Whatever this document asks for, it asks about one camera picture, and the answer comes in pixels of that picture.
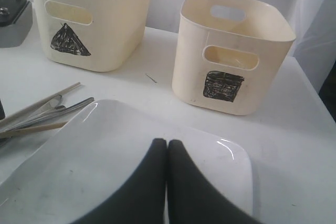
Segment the plastic bin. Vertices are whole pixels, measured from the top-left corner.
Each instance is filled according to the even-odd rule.
[[[53,61],[97,72],[120,67],[141,42],[150,0],[34,0]]]
[[[243,10],[218,18],[213,6]],[[256,0],[185,0],[173,76],[184,102],[235,115],[257,110],[296,36],[281,13]]]

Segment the chopstick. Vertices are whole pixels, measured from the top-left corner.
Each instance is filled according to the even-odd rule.
[[[49,131],[54,129],[62,128],[64,125],[66,125],[67,122],[62,123],[54,123],[54,124],[46,124],[41,126],[34,126],[29,128],[24,128],[20,130],[14,130],[14,131],[6,131],[0,133],[0,139],[12,137],[12,136],[22,136],[26,134],[41,132],[41,131]]]
[[[24,108],[24,109],[22,109],[22,110],[20,110],[20,111],[18,111],[16,113],[14,113],[14,114],[6,117],[3,120],[0,120],[0,127],[2,127],[4,125],[6,125],[6,124],[9,124],[9,123],[17,120],[19,117],[21,117],[21,116],[23,116],[23,115],[25,115],[25,114],[33,111],[33,110],[38,109],[39,107],[41,107],[43,104],[45,104],[50,99],[52,99],[53,97],[57,96],[58,94],[65,95],[66,93],[70,92],[71,90],[75,89],[78,86],[80,86],[80,82],[77,82],[74,85],[71,85],[71,86],[67,87],[66,89],[58,91],[57,93],[52,94],[52,95],[50,95],[50,96],[48,96],[48,97],[46,97],[46,98],[44,98],[44,99],[42,99],[42,100],[34,103],[34,104],[32,104],[32,105],[30,105],[30,106],[28,106],[28,107],[26,107],[26,108]]]

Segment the black square drawing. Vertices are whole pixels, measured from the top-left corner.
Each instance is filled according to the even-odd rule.
[[[234,74],[220,71],[210,71],[206,76],[203,96],[233,102],[244,80],[242,76],[235,76]]]

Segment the square plate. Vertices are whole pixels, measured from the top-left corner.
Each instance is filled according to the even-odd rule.
[[[120,188],[154,138],[183,141],[212,185],[252,214],[251,163],[239,145],[101,100],[78,113],[0,185],[1,223],[78,219]]]

